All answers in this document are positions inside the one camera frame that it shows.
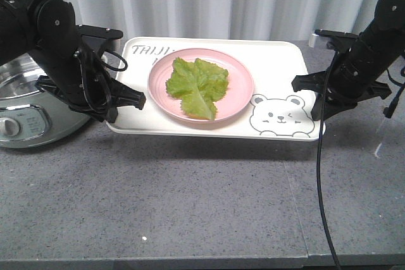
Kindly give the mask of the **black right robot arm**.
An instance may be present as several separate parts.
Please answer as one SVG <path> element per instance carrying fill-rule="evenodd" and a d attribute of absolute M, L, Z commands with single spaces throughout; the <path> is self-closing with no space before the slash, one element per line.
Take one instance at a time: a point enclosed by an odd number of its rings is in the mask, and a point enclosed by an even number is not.
<path fill-rule="evenodd" d="M 317 93 L 311 117 L 318 121 L 353 109 L 358 102 L 387 98 L 391 90 L 378 77 L 404 53 L 404 0 L 378 0 L 373 20 L 360 34 L 317 29 L 316 41 L 335 56 L 326 71 L 296 76 L 294 91 Z"/>

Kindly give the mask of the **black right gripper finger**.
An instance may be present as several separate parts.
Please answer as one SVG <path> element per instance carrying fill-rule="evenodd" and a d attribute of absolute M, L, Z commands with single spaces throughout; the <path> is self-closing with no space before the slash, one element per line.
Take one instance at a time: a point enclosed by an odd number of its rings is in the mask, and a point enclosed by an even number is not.
<path fill-rule="evenodd" d="M 291 82 L 294 92 L 301 90 L 311 90 L 313 92 L 323 92 L 327 72 L 320 71 L 307 75 L 297 75 Z"/>
<path fill-rule="evenodd" d="M 356 100 L 333 92 L 327 92 L 326 98 L 324 98 L 323 94 L 317 94 L 311 110 L 311 117 L 314 121 L 321 120 L 321 118 L 327 120 L 343 111 L 354 109 L 357 105 L 358 102 Z"/>

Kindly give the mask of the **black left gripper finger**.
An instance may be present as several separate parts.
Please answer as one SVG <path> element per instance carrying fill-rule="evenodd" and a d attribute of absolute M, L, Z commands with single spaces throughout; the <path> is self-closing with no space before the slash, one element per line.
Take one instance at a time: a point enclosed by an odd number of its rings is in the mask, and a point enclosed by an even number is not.
<path fill-rule="evenodd" d="M 143 110 L 146 103 L 146 96 L 143 92 L 134 90 L 115 79 L 111 80 L 110 92 L 113 107 L 134 106 Z"/>

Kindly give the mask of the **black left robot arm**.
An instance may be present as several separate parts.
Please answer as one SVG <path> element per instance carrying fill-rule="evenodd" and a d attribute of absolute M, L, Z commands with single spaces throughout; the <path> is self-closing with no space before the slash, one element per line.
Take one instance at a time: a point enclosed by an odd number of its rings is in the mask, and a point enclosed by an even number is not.
<path fill-rule="evenodd" d="M 73 5 L 64 0 L 1 0 L 1 64 L 28 54 L 45 72 L 35 86 L 72 111 L 113 123 L 118 108 L 141 110 L 143 92 L 113 79 L 119 68 L 101 57 L 115 52 L 120 30 L 77 25 Z"/>

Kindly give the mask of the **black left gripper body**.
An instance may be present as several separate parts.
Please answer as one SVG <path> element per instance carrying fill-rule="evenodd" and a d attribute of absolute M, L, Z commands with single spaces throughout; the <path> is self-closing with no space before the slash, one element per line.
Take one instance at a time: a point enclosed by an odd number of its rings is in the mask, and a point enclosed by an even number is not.
<path fill-rule="evenodd" d="M 56 44 L 36 47 L 34 61 L 45 71 L 35 86 L 49 92 L 76 112 L 98 121 L 115 122 L 117 107 L 111 102 L 111 76 L 103 61 L 85 42 L 65 49 L 61 54 Z"/>

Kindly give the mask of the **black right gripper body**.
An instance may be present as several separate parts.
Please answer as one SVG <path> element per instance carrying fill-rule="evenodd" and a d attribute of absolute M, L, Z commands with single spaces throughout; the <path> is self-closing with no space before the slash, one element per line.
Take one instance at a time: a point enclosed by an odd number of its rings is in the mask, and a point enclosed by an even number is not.
<path fill-rule="evenodd" d="M 392 64 L 391 34 L 361 34 L 349 39 L 332 65 L 325 107 L 356 107 L 360 101 L 387 98 L 391 90 L 377 78 Z"/>

